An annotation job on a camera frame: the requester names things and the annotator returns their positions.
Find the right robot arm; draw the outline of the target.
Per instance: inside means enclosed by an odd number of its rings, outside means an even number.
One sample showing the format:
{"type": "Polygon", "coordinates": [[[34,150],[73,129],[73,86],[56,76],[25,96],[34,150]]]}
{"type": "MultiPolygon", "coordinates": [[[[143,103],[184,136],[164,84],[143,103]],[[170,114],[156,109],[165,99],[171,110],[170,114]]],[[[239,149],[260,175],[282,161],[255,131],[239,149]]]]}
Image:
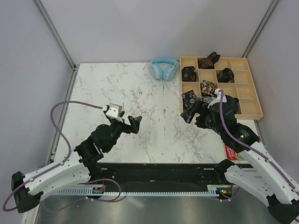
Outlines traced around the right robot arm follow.
{"type": "Polygon", "coordinates": [[[247,175],[233,162],[225,159],[214,171],[218,183],[228,181],[240,186],[263,202],[279,223],[290,224],[299,216],[299,184],[272,158],[255,132],[237,122],[237,112],[236,99],[212,106],[193,99],[183,104],[181,117],[190,123],[198,113],[196,126],[215,131],[225,145],[250,163],[262,177],[259,180],[247,175]]]}

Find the dark blue striped tie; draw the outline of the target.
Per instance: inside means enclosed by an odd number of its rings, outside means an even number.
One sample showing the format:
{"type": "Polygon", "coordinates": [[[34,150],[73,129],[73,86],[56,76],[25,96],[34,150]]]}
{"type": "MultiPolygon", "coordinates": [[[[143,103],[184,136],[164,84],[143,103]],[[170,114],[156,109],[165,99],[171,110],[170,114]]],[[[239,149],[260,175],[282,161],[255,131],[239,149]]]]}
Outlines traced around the dark blue striped tie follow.
{"type": "Polygon", "coordinates": [[[239,111],[239,106],[238,106],[239,99],[238,98],[234,98],[234,97],[229,96],[229,95],[225,95],[225,97],[226,97],[226,100],[227,100],[227,104],[229,106],[231,106],[232,109],[234,110],[234,113],[237,114],[238,111],[239,111]]]}

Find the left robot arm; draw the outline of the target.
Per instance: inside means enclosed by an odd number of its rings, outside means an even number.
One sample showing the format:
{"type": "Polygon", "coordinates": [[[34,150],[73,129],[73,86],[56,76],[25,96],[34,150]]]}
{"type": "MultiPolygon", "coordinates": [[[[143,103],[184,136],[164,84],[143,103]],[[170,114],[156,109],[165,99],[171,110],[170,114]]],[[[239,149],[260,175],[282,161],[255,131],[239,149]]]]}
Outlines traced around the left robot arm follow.
{"type": "Polygon", "coordinates": [[[117,143],[122,133],[137,134],[141,116],[124,120],[110,119],[99,125],[69,155],[32,173],[12,175],[12,191],[18,213],[35,208],[42,200],[70,186],[87,182],[99,183],[103,172],[98,161],[117,143]]]}

